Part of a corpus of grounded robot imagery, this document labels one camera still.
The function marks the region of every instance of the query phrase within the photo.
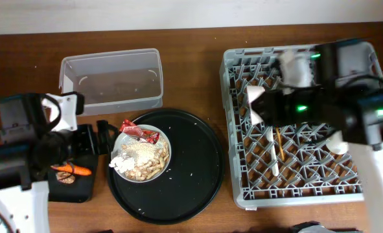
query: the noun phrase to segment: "red candy wrapper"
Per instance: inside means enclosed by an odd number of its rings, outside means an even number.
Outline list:
[[[159,139],[158,132],[141,129],[140,127],[138,127],[137,125],[135,125],[127,119],[124,120],[119,131],[131,136],[132,138],[140,142],[149,142],[155,144]]]

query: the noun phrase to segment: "white plate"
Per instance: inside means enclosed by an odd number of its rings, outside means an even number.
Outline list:
[[[159,177],[167,168],[168,168],[168,165],[170,164],[170,161],[171,161],[171,144],[170,144],[170,141],[168,140],[167,136],[161,131],[159,130],[157,127],[154,127],[154,126],[149,126],[149,125],[138,125],[141,129],[147,129],[147,130],[152,130],[152,131],[157,131],[159,132],[159,136],[160,137],[163,137],[165,139],[165,141],[168,143],[168,152],[170,154],[169,158],[168,158],[168,161],[165,163],[165,166],[164,168],[159,172],[157,173],[156,175],[153,176],[153,178],[149,179],[149,180],[144,180],[144,181],[136,181],[136,180],[131,180],[131,179],[128,179],[124,173],[121,173],[117,170],[115,170],[115,172],[118,173],[118,175],[120,175],[123,179],[126,179],[127,181],[130,181],[130,182],[133,182],[133,183],[145,183],[145,182],[148,182],[148,181],[152,181],[154,179],[156,179],[157,177]],[[116,156],[118,156],[119,154],[119,151],[122,150],[121,146],[126,144],[126,141],[129,139],[129,136],[125,133],[121,133],[117,138],[116,138],[116,141],[115,141],[115,145],[113,146],[113,151],[111,153],[111,160],[113,158],[115,158]]]

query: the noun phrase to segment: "green led indicator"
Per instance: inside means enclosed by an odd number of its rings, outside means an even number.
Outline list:
[[[378,117],[383,117],[383,109],[377,109],[376,113]]]
[[[314,54],[311,56],[312,59],[316,59],[316,58],[319,58],[321,56],[321,54]]]
[[[299,105],[299,106],[297,106],[296,107],[296,111],[305,111],[305,110],[307,110],[308,109],[308,107],[307,106],[305,106],[305,105]]]

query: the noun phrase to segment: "brown wooden surface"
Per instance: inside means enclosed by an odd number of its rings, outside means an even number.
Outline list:
[[[164,76],[163,106],[189,111],[206,120],[227,151],[226,118],[220,94],[219,68],[227,49],[323,43],[360,37],[377,51],[383,70],[383,23],[272,27],[81,32],[0,36],[0,98],[16,93],[59,94],[60,62],[66,56],[115,50],[157,48]],[[106,119],[119,125],[145,111],[79,117],[78,123]],[[304,221],[329,228],[368,230],[364,203],[241,210],[233,202],[228,162],[214,201],[184,223],[157,226],[127,214],[114,200],[100,158],[94,196],[83,204],[49,203],[51,232],[274,232]]]

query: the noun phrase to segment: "clear plastic container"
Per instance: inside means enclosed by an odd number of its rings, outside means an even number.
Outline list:
[[[59,88],[85,96],[84,116],[161,107],[161,59],[156,49],[66,57]]]

